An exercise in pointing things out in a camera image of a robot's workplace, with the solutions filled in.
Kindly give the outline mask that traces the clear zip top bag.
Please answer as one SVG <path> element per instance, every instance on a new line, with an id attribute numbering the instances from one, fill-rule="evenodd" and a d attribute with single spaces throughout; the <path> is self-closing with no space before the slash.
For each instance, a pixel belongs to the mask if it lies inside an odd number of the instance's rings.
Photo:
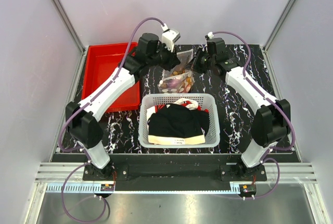
<path id="1" fill-rule="evenodd" d="M 183 58 L 186 66 L 193 59 L 193 50 L 179 52 L 178 56 Z M 193 71 L 185 70 L 185 67 L 173 68 L 163 71 L 158 89 L 160 93 L 189 93 L 194 83 Z"/>

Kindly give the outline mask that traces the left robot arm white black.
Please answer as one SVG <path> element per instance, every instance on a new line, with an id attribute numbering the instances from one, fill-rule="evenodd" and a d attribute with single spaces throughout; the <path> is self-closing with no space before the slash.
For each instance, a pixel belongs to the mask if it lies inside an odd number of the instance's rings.
<path id="1" fill-rule="evenodd" d="M 161 37 L 144 33 L 137 46 L 125 52 L 118 67 L 102 85 L 79 103 L 67 104 L 65 130 L 77 140 L 100 180 L 107 180 L 112 175 L 110 157 L 102 144 L 101 117 L 118 97 L 146 75 L 150 67 L 171 70 L 180 64 L 175 49 L 180 37 L 173 29 L 165 30 Z"/>

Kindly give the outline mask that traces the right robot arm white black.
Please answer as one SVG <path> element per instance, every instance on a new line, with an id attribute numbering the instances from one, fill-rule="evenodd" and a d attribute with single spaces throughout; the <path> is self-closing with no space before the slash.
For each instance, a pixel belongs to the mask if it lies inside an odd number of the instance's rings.
<path id="1" fill-rule="evenodd" d="M 229 57 L 222 38 L 214 37 L 212 32 L 205 38 L 206 45 L 198 48 L 194 56 L 193 70 L 197 73 L 213 71 L 246 101 L 254 113 L 251 142 L 239 162 L 230 169 L 232 176 L 250 180 L 261 170 L 269 153 L 283 149 L 277 144 L 294 134 L 290 103 L 286 99 L 278 100 L 259 86 L 247 73 L 246 66 Z"/>

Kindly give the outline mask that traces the red white cloth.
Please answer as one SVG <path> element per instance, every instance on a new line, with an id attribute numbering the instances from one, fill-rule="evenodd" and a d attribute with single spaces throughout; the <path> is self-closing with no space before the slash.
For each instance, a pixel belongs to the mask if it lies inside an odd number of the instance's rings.
<path id="1" fill-rule="evenodd" d="M 197 109 L 200 111 L 205 111 L 207 113 L 209 112 L 208 109 L 202 109 L 202 107 L 199 106 L 199 103 L 193 99 L 180 98 L 177 101 L 173 102 L 173 104 L 184 106 L 184 107 L 188 108 L 189 110 Z M 162 109 L 165 106 L 166 106 L 166 104 L 156 105 L 156 106 L 150 107 L 149 110 L 152 109 L 152 112 L 156 113 L 158 110 Z"/>

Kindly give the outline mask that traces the white perforated plastic basket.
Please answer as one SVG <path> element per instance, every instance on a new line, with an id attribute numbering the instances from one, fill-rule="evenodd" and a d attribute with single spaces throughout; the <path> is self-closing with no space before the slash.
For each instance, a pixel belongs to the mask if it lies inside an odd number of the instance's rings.
<path id="1" fill-rule="evenodd" d="M 179 99 L 185 101 L 194 100 L 201 109 L 206 109 L 209 113 L 209 129 L 205 132 L 203 142 L 195 142 L 194 138 L 167 138 L 155 137 L 155 142 L 148 137 L 148 119 L 153 113 L 153 109 L 159 105 L 174 103 Z M 141 146 L 146 148 L 208 148 L 216 147 L 220 142 L 220 124 L 217 113 L 215 98 L 204 93 L 173 93 L 173 94 L 148 94 L 143 97 L 140 107 L 138 140 Z"/>

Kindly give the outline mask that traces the black cloth in basket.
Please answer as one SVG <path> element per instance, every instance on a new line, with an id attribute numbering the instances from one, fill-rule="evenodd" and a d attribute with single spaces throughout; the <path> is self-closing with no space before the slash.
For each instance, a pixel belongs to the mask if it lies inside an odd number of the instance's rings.
<path id="1" fill-rule="evenodd" d="M 200 107 L 157 105 L 148 108 L 146 115 L 149 136 L 185 139 L 207 135 L 209 131 L 209 112 Z"/>

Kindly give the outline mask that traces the beige cloth with label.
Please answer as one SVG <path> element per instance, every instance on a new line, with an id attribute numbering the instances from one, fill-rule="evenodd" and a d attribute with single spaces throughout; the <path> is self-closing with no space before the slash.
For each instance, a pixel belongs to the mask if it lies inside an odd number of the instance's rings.
<path id="1" fill-rule="evenodd" d="M 148 142 L 158 145 L 197 145 L 205 143 L 205 136 L 198 135 L 189 138 L 163 137 L 163 136 L 148 136 Z"/>

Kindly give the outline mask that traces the red plastic bin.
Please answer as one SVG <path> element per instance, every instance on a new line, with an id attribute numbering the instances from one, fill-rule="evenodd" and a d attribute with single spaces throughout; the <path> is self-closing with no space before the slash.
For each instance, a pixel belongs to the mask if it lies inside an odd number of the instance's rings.
<path id="1" fill-rule="evenodd" d="M 127 43 L 93 45 L 88 48 L 81 99 L 92 94 L 114 72 L 122 60 Z M 107 113 L 138 110 L 140 83 L 125 91 L 107 110 Z"/>

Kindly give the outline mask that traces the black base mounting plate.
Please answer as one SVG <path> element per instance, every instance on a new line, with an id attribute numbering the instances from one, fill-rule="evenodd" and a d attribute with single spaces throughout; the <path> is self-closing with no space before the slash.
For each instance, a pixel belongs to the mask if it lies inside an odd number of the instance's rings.
<path id="1" fill-rule="evenodd" d="M 117 191 L 220 191 L 231 182 L 267 181 L 264 166 L 241 173 L 240 155 L 114 154 L 106 168 L 88 165 L 84 181 L 116 180 Z"/>

